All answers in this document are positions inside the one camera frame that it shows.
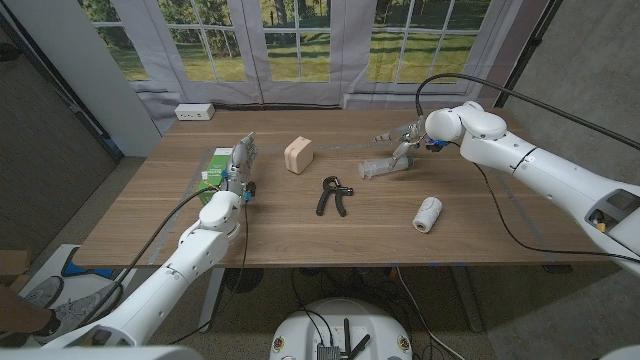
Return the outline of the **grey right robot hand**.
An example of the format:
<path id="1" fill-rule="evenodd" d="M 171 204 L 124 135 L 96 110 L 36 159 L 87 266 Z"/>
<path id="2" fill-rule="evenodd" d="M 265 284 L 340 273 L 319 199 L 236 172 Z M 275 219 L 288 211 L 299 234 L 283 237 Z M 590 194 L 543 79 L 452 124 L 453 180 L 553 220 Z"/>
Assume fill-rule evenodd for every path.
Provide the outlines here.
<path id="1" fill-rule="evenodd" d="M 399 159 L 407 155 L 410 148 L 417 145 L 424 136 L 424 123 L 416 121 L 395 128 L 390 132 L 377 135 L 374 138 L 374 141 L 392 141 L 399 143 L 388 161 L 388 168 L 392 170 L 398 163 Z"/>

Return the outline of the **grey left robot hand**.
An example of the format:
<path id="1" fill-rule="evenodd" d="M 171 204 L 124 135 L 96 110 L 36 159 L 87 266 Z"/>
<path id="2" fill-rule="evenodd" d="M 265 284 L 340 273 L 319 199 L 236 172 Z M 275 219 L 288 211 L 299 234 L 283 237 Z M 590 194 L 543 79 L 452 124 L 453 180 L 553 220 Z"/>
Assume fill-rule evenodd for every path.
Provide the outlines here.
<path id="1" fill-rule="evenodd" d="M 232 148 L 220 185 L 221 190 L 230 191 L 239 196 L 244 194 L 246 184 L 250 180 L 253 161 L 257 156 L 254 141 L 255 133 L 250 132 Z"/>

